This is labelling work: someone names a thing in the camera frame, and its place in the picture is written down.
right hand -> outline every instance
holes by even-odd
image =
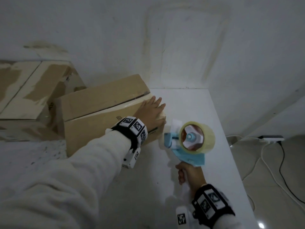
[[[186,175],[187,175],[187,179],[189,182],[189,186],[191,189],[191,193],[192,196],[195,196],[195,193],[197,192],[197,190],[205,185],[207,182],[204,179],[204,175],[202,172],[201,167],[194,167],[186,162],[180,162],[178,165],[176,165],[176,169],[178,169],[178,180],[179,180],[179,184],[182,185],[183,183],[185,183],[185,177],[184,177],[184,173],[183,173],[183,169],[186,171]]]

white sweater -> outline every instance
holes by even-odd
[[[112,131],[68,159],[48,162],[43,172],[19,181],[16,192],[7,192],[0,228],[94,228],[99,199],[120,173],[130,146],[128,138]],[[223,215],[214,229],[226,228],[243,227],[233,215]]]

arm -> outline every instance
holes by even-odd
[[[186,171],[187,179],[191,189],[191,194],[194,197],[194,199],[198,199],[198,197],[200,197],[206,190],[213,190],[219,196],[219,198],[221,198],[222,201],[227,203],[228,205],[225,208],[219,210],[215,209],[214,211],[212,207],[213,203],[208,199],[207,196],[205,196],[207,202],[204,205],[208,204],[209,205],[208,208],[211,209],[211,212],[207,211],[207,214],[210,217],[208,219],[204,214],[204,212],[202,211],[197,212],[197,210],[195,210],[196,212],[195,217],[199,220],[201,224],[205,224],[205,225],[211,224],[210,227],[211,229],[244,229],[243,225],[235,217],[234,212],[231,208],[230,201],[227,199],[227,197],[220,190],[214,188],[211,184],[206,183],[201,167],[193,167],[190,164],[181,162],[178,165],[176,165],[176,168],[179,170],[178,179],[180,185],[182,185],[185,182],[183,170]]]
[[[160,126],[156,121],[165,104],[153,97],[144,101],[135,117],[148,130]],[[93,228],[98,220],[98,201],[113,178],[120,173],[131,141],[111,131],[90,141],[71,158],[51,161],[17,192],[0,203],[1,228]]]

black cable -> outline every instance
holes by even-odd
[[[297,196],[295,196],[295,194],[291,191],[291,189],[288,187],[288,185],[287,185],[287,183],[286,183],[286,181],[285,181],[285,178],[283,177],[283,175],[282,175],[282,173],[281,173],[282,164],[283,164],[284,159],[285,159],[285,151],[284,151],[284,148],[283,148],[283,146],[282,146],[282,142],[281,142],[281,141],[277,141],[277,143],[279,143],[279,145],[281,146],[281,148],[282,148],[282,150],[283,150],[283,155],[284,155],[284,156],[283,156],[283,160],[282,160],[281,165],[280,165],[280,169],[279,169],[280,175],[282,176],[282,178],[283,178],[283,180],[284,180],[284,183],[285,183],[286,187],[288,188],[288,190],[290,191],[290,193],[292,193],[292,195],[293,195],[294,197],[296,197],[300,202],[302,202],[302,203],[305,204],[305,202],[303,202],[301,199],[299,199]]]

left hand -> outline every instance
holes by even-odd
[[[146,125],[147,131],[166,124],[165,119],[156,120],[158,114],[163,111],[166,104],[161,104],[159,106],[162,100],[161,97],[158,100],[155,100],[155,96],[153,96],[150,100],[144,100],[137,112],[133,115],[134,117],[140,119],[143,124]]]

